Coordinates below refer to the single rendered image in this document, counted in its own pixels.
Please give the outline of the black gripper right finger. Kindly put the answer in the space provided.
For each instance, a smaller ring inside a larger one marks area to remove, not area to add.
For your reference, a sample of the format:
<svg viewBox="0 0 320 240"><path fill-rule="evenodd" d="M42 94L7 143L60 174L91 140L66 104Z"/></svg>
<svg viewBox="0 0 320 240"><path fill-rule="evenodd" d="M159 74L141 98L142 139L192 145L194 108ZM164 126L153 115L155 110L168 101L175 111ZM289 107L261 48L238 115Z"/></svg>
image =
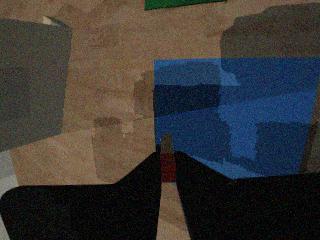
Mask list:
<svg viewBox="0 0 320 240"><path fill-rule="evenodd" d="M182 151L174 155L191 240L247 240L257 215L320 209L320 172L233 180Z"/></svg>

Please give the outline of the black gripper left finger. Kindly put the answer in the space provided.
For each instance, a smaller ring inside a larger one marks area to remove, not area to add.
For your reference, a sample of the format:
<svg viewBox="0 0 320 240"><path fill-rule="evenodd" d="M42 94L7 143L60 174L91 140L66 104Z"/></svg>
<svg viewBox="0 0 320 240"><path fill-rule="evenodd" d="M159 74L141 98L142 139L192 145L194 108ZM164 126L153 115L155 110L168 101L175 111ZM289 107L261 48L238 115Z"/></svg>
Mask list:
<svg viewBox="0 0 320 240"><path fill-rule="evenodd" d="M156 240L161 189L153 152L115 184L9 189L0 216L10 240Z"/></svg>

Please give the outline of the green flat rectangle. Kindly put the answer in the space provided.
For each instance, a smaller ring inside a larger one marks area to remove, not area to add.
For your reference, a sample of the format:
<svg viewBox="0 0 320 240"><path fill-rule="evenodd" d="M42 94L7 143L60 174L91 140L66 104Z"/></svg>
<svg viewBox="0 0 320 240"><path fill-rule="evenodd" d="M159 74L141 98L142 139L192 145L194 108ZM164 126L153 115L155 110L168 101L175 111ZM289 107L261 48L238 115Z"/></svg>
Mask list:
<svg viewBox="0 0 320 240"><path fill-rule="evenodd" d="M215 3L228 0L145 0L144 10L166 8L166 7L179 7L201 3Z"/></svg>

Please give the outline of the blue square mat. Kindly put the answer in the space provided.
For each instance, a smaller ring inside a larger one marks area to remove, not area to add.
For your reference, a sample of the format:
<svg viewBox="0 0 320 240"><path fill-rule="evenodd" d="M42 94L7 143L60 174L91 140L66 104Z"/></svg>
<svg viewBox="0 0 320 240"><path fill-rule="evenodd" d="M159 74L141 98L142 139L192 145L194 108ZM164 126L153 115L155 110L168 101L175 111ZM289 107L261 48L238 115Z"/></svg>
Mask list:
<svg viewBox="0 0 320 240"><path fill-rule="evenodd" d="M162 134L231 178L298 174L320 75L314 58L154 60Z"/></svg>

